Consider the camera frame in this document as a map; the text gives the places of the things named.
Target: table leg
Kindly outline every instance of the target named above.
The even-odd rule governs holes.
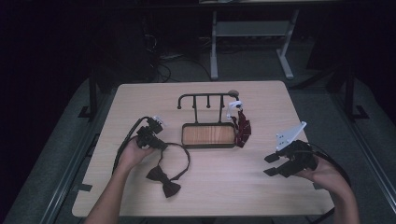
[[[287,79],[294,78],[294,75],[291,72],[288,60],[286,59],[286,51],[288,50],[288,47],[289,47],[289,43],[291,40],[291,36],[293,34],[294,26],[296,24],[299,11],[300,11],[299,9],[294,10],[293,15],[291,16],[291,20],[289,22],[288,30],[286,32],[285,43],[283,44],[281,49],[276,50],[277,57],[280,60],[280,63],[282,65],[283,71],[285,72],[285,76]]]
[[[210,52],[210,78],[217,80],[218,75],[218,57],[216,55],[216,23],[217,23],[217,12],[213,12],[212,21],[212,50]]]

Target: gray carpet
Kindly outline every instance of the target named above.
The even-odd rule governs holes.
[[[219,81],[237,80],[282,80],[287,86],[300,83],[312,77],[317,71],[305,69],[313,43],[293,42],[287,57],[294,80],[287,80],[276,57],[276,45],[264,45],[254,49],[246,49],[234,54],[218,55]],[[203,53],[197,62],[175,60],[165,63],[172,71],[169,81],[209,81],[206,70],[209,71],[209,54]],[[305,133],[311,143],[321,146],[333,156],[348,172],[353,190],[356,193],[361,223],[396,223],[392,211],[382,189],[365,159],[361,145],[351,131],[350,123],[345,118],[342,109],[337,104],[343,93],[331,95],[324,90],[327,79],[315,83],[303,91],[290,91],[300,120],[307,122]],[[54,223],[80,223],[83,220],[73,217],[71,208],[77,193],[74,186],[81,183],[90,161],[90,153],[80,164],[75,174],[65,174],[70,160],[76,150],[92,150],[89,145],[96,133],[100,133],[106,119],[106,113],[114,97],[111,94],[99,94],[99,114],[92,122],[78,118],[78,113],[84,105],[89,104],[88,83],[82,83],[62,118],[53,131],[48,143],[43,149],[34,170],[23,186],[20,195],[9,212],[5,223],[40,223],[56,193],[64,195],[59,201],[61,209],[55,212]],[[396,184],[396,129],[381,108],[376,104],[371,92],[365,85],[357,81],[355,102],[362,105],[370,119],[358,120],[355,124],[361,130],[368,145],[374,150],[379,163],[387,173],[393,185]],[[74,184],[63,192],[57,192],[63,176],[74,179]],[[309,223],[307,219],[314,217],[273,217],[275,224]],[[264,223],[261,217],[238,219],[237,223]],[[144,219],[136,217],[121,217],[120,223],[178,223],[182,219]],[[323,223],[332,223],[332,218]]]

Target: metal stand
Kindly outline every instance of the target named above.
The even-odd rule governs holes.
[[[293,79],[289,63],[286,59],[294,26],[297,21],[299,10],[294,10],[290,21],[217,21],[217,11],[213,12],[212,21],[212,50],[210,52],[210,77],[212,80],[219,78],[218,58],[216,53],[217,36],[268,36],[283,35],[285,43],[281,49],[277,49],[277,56],[282,65],[285,76]]]
[[[285,73],[285,76],[287,79],[294,79],[294,75],[291,72],[288,60],[286,59],[286,51],[288,50],[289,43],[291,40],[291,36],[294,31],[294,27],[296,25],[297,17],[298,17],[299,10],[294,10],[293,15],[291,17],[291,20],[289,22],[289,27],[288,31],[286,33],[286,38],[285,38],[285,43],[283,44],[283,47],[281,49],[277,49],[277,57],[280,60],[280,64],[282,65],[283,72]]]

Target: floor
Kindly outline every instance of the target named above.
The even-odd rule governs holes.
[[[287,54],[295,79],[286,79],[276,57],[276,48],[280,43],[279,40],[263,40],[260,45],[224,50],[218,56],[219,81],[281,80],[291,87],[319,72],[305,69],[314,41],[297,40],[290,44]],[[180,57],[163,62],[163,65],[159,67],[160,73],[154,82],[166,79],[168,82],[210,81],[207,51],[202,52],[199,59]],[[300,120],[308,123],[305,133],[310,142],[325,148],[348,172],[357,196],[361,223],[396,223],[394,205],[392,207],[389,203],[394,200],[391,196],[395,195],[393,186],[396,185],[396,166],[393,161],[396,157],[396,128],[376,104],[370,90],[358,80],[355,82],[355,105],[362,105],[370,118],[351,122],[343,111],[344,91],[328,93],[325,89],[327,81],[328,78],[324,78],[303,90],[290,90]],[[83,222],[83,218],[74,217],[71,213],[77,197],[76,188],[85,175],[94,152],[95,139],[104,125],[115,92],[98,92],[99,111],[89,121],[78,117],[81,108],[89,105],[88,81],[81,83],[5,223]],[[314,219],[272,217],[275,224],[303,224]],[[265,220],[263,217],[223,217],[218,218],[216,223],[265,223]],[[120,223],[182,222],[193,223],[183,218],[120,218]],[[332,223],[332,218],[323,223]]]

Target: bow tie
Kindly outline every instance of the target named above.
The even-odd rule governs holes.
[[[190,167],[190,153],[189,151],[184,148],[180,144],[176,143],[166,143],[168,146],[177,146],[183,148],[184,152],[187,155],[187,160],[189,163],[187,164],[187,167],[180,172],[180,174],[176,175],[175,177],[169,179],[168,175],[163,172],[163,169],[160,166],[160,162],[163,160],[163,151],[164,149],[161,150],[161,157],[160,160],[158,161],[158,165],[154,168],[152,168],[149,172],[148,175],[146,176],[147,179],[154,180],[154,181],[160,181],[163,183],[163,193],[165,193],[165,197],[169,198],[174,196],[175,194],[178,193],[178,191],[181,189],[181,186],[179,184],[175,184],[172,181],[173,180],[178,180],[184,173],[186,173],[189,170]]]
[[[243,147],[251,135],[251,126],[250,120],[247,120],[243,110],[238,111],[238,117],[239,120],[237,123],[236,117],[232,117],[233,124],[235,125],[235,129],[237,130],[234,141],[237,146]]]
[[[181,188],[179,184],[175,184],[172,182],[172,180],[175,180],[174,178],[168,178],[168,176],[163,172],[163,169],[160,165],[152,168],[148,172],[146,178],[154,181],[161,181],[161,183],[163,183],[163,193],[165,193],[166,198],[174,196]]]

